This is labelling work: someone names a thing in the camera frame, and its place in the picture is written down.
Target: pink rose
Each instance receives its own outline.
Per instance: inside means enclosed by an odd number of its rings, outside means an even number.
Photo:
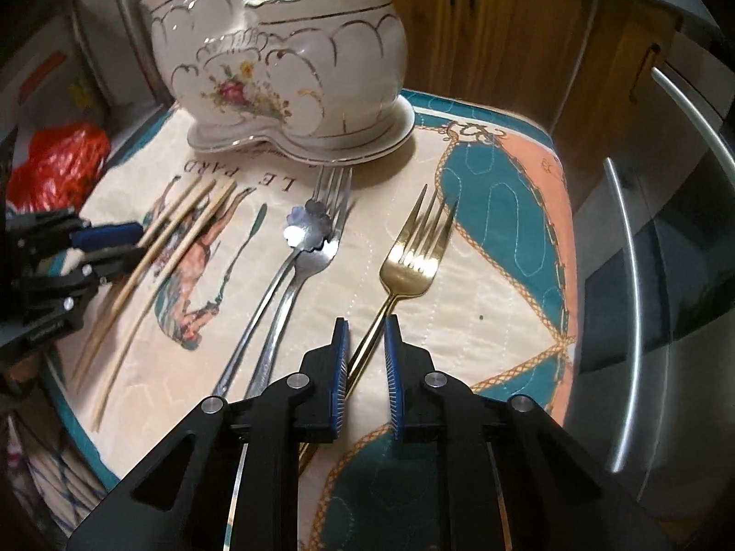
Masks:
[[[220,95],[226,102],[234,103],[236,106],[244,106],[247,103],[243,93],[244,85],[240,80],[225,80],[218,88]]]

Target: ceramic saucer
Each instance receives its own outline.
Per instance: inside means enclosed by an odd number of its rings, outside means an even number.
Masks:
[[[202,135],[197,123],[194,123],[189,129],[187,141],[197,153],[220,153],[269,141],[285,156],[296,161],[314,165],[348,166],[387,156],[388,153],[398,149],[409,139],[414,128],[414,121],[413,107],[403,95],[399,95],[390,116],[385,119],[387,126],[385,132],[365,145],[331,151],[322,148],[306,148],[289,141],[278,130],[267,126],[264,126],[262,130],[252,130],[251,125],[247,134],[242,134],[243,129],[240,127],[223,126],[215,139],[209,135]]]

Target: yellow flower decoration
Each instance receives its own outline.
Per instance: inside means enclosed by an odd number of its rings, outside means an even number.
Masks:
[[[240,64],[240,76],[244,79],[252,79],[253,77],[253,63],[243,62]]]

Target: floral decoration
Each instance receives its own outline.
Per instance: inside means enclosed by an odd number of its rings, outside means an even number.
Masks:
[[[227,108],[235,108],[238,112],[268,116],[284,122],[291,116],[289,102],[281,100],[271,83],[253,79],[253,67],[252,62],[242,62],[239,72],[233,73],[229,66],[223,65],[226,80],[219,82],[210,76],[215,88],[211,93],[202,91],[201,97],[212,100],[222,113]]]

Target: metal screw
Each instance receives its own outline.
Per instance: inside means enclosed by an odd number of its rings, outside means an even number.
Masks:
[[[201,411],[205,414],[217,414],[223,406],[224,403],[220,398],[210,396],[201,403]]]
[[[289,375],[288,379],[286,379],[286,385],[291,389],[301,389],[302,387],[306,387],[309,385],[309,375],[304,375],[304,373],[294,373],[293,375]]]
[[[444,387],[447,384],[447,376],[444,373],[433,371],[425,375],[424,382],[429,387]]]
[[[528,396],[514,396],[510,400],[510,405],[514,410],[519,412],[530,412],[534,409],[534,401]]]

